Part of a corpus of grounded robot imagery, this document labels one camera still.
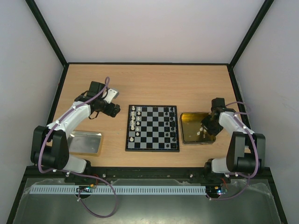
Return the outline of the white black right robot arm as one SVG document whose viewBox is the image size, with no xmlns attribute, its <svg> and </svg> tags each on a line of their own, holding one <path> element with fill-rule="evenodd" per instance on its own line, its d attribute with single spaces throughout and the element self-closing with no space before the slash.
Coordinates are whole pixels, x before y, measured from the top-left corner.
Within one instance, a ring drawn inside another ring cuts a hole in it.
<svg viewBox="0 0 299 224">
<path fill-rule="evenodd" d="M 220 174 L 254 178 L 264 169 L 265 136 L 247 127 L 239 118 L 245 112 L 228 108 L 224 98 L 211 101 L 211 112 L 202 121 L 201 126 L 207 134 L 216 136 L 226 130 L 231 136 L 226 157 L 209 159 L 204 166 L 204 178 L 213 183 Z"/>
</svg>

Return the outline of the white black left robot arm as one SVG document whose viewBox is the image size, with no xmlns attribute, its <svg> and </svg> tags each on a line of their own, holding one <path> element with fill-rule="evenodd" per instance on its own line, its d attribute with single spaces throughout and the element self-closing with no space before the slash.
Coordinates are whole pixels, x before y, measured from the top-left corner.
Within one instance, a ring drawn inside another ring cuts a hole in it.
<svg viewBox="0 0 299 224">
<path fill-rule="evenodd" d="M 34 129 L 30 159 L 40 173 L 54 170 L 84 173 L 87 161 L 70 155 L 68 138 L 83 120 L 91 119 L 93 113 L 114 118 L 120 112 L 120 106 L 112 103 L 119 92 L 110 88 L 109 82 L 109 77 L 104 83 L 92 81 L 89 89 L 76 97 L 62 116 Z"/>
</svg>

